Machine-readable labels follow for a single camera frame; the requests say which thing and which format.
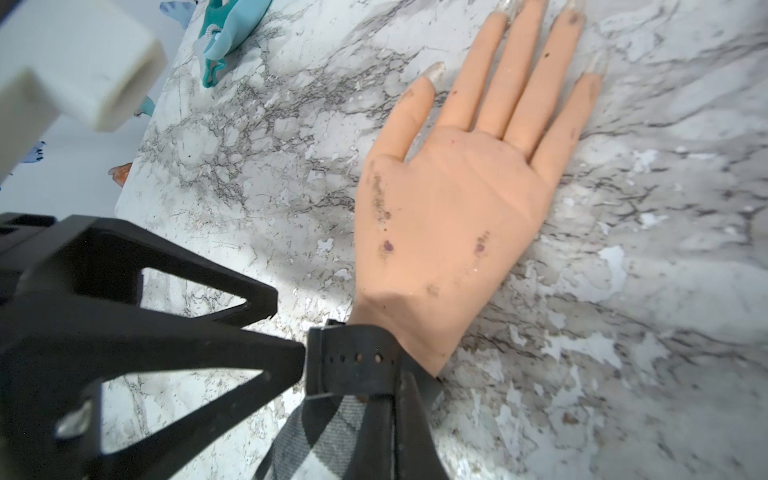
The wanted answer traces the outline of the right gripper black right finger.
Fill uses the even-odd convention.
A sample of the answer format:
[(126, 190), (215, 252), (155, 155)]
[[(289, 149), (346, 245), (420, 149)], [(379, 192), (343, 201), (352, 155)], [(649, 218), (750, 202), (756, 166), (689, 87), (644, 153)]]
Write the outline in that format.
[(369, 402), (346, 479), (446, 479), (414, 376)]

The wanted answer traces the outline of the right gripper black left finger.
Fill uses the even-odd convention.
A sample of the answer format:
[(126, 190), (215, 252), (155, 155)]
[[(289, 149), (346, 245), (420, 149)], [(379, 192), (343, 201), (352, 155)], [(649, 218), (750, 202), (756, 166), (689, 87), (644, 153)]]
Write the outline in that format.
[[(238, 296), (188, 318), (141, 306), (154, 269)], [(253, 332), (276, 290), (120, 219), (1, 218), (1, 475), (167, 479), (302, 376), (304, 346)], [(130, 373), (215, 368), (255, 377), (113, 453), (102, 384)]]

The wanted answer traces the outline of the black wrist watch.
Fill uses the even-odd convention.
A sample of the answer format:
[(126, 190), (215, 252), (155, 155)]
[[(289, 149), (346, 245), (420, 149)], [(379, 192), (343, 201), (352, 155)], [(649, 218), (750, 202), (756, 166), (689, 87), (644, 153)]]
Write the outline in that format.
[(382, 327), (330, 321), (308, 332), (308, 397), (393, 395), (402, 373), (414, 377), (425, 406), (442, 393), (441, 382)]

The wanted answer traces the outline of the mannequin hand flesh coloured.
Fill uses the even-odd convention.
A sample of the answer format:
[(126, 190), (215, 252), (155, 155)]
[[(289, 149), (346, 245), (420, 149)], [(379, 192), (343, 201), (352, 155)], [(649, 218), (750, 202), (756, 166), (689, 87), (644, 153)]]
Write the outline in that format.
[(596, 58), (559, 102), (586, 5), (567, 2), (540, 43), (546, 10), (500, 2), (419, 152), (442, 63), (405, 91), (364, 163), (350, 322), (386, 329), (432, 375), (543, 226), (602, 89)]

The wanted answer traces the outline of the black white plaid sleeve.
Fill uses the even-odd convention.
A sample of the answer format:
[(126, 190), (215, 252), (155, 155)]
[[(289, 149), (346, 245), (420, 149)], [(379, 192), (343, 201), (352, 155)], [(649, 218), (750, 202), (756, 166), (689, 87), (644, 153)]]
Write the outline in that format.
[(256, 479), (341, 479), (367, 405), (353, 396), (304, 400), (259, 464)]

